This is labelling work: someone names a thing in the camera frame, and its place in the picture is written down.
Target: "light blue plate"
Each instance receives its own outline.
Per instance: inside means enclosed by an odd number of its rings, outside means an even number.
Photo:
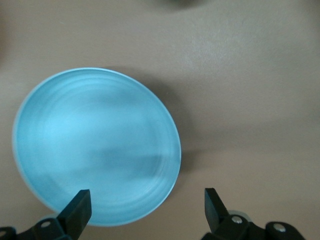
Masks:
[[[161,101],[103,68],[71,69],[39,84],[16,116],[13,152],[28,186],[56,212],[90,189],[96,226],[151,213],[181,164],[179,135]]]

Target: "metal screw head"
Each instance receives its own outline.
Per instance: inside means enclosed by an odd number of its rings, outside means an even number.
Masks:
[[[50,224],[51,224],[50,221],[44,221],[43,223],[41,223],[41,227],[42,227],[42,228],[46,228],[46,227],[48,227]]]
[[[283,225],[280,224],[280,223],[275,223],[275,224],[273,225],[273,227],[274,227],[275,230],[277,230],[277,231],[279,231],[279,232],[281,232],[281,233],[284,233],[284,232],[286,231],[285,226],[283,226]]]
[[[239,217],[239,216],[233,216],[231,219],[236,224],[242,224],[242,222],[243,222],[241,217]]]

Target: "beige table surface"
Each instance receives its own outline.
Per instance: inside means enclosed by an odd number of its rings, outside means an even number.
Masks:
[[[258,226],[319,239],[319,0],[0,0],[0,226],[21,232],[52,213],[20,177],[12,125],[38,83],[78,67],[154,91],[183,152],[157,210],[81,240],[198,240],[206,187]]]

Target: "dark object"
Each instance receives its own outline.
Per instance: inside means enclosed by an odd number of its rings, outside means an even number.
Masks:
[[[46,218],[17,234],[13,227],[0,227],[0,240],[77,240],[91,217],[89,190],[81,190],[57,218]]]
[[[263,229],[243,216],[230,215],[214,188],[205,189],[204,208],[211,233],[202,240],[305,240],[285,222],[269,222]]]
[[[265,229],[241,215],[231,215],[214,188],[206,188],[205,216],[211,232],[202,240],[305,240],[291,225],[269,222]],[[81,190],[57,218],[39,221],[16,234],[13,227],[0,227],[0,240],[77,240],[91,217],[89,190]]]

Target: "ceramic plate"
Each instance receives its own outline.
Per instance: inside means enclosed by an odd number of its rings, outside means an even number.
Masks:
[[[90,189],[96,226],[151,213],[181,164],[177,128],[162,102],[103,68],[71,69],[39,84],[17,113],[13,152],[27,185],[56,212]]]

